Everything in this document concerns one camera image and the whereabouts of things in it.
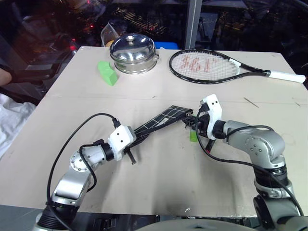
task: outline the beige tabletop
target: beige tabletop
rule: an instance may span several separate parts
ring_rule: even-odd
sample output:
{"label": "beige tabletop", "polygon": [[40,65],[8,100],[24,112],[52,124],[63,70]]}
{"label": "beige tabletop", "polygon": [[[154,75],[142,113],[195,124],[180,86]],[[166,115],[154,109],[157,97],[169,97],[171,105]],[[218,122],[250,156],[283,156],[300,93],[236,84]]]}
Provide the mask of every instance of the beige tabletop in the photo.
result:
{"label": "beige tabletop", "polygon": [[[202,98],[215,93],[223,120],[273,127],[285,140],[288,176],[304,213],[308,214],[308,92],[302,84],[244,77],[217,85],[199,85],[175,77],[168,69],[173,50],[159,50],[154,69],[131,76],[117,71],[108,86],[97,63],[111,61],[107,48],[82,47],[29,118],[0,160],[0,204],[44,208],[48,174],[71,132],[97,112],[110,113],[122,124],[138,127],[171,105],[198,109]],[[278,53],[224,51],[246,64],[293,73]],[[95,118],[72,139],[56,167],[52,188],[68,170],[69,158],[82,144],[107,139],[108,118]],[[178,122],[149,136],[132,149],[137,164],[110,161],[96,175],[80,211],[195,216],[255,216],[253,170],[215,162],[189,141]],[[222,141],[215,156],[249,161],[249,156]]]}

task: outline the person's arm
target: person's arm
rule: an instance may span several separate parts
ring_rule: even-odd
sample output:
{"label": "person's arm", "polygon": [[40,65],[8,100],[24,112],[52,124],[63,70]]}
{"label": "person's arm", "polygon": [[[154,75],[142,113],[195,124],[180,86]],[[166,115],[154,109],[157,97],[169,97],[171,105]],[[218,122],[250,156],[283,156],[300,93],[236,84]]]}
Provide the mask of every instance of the person's arm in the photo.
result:
{"label": "person's arm", "polygon": [[8,84],[12,80],[12,75],[0,68],[0,86]]}

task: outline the green sponge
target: green sponge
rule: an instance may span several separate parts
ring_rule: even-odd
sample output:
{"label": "green sponge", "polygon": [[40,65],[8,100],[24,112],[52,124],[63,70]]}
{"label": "green sponge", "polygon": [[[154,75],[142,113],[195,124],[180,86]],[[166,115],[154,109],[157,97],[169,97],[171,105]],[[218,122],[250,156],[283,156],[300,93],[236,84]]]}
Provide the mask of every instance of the green sponge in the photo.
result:
{"label": "green sponge", "polygon": [[103,80],[113,86],[117,82],[116,72],[111,69],[110,63],[106,61],[99,61],[97,64],[97,68],[103,78]]}
{"label": "green sponge", "polygon": [[195,130],[191,130],[191,131],[189,132],[189,140],[190,140],[191,142],[198,142],[197,133],[196,133]]}

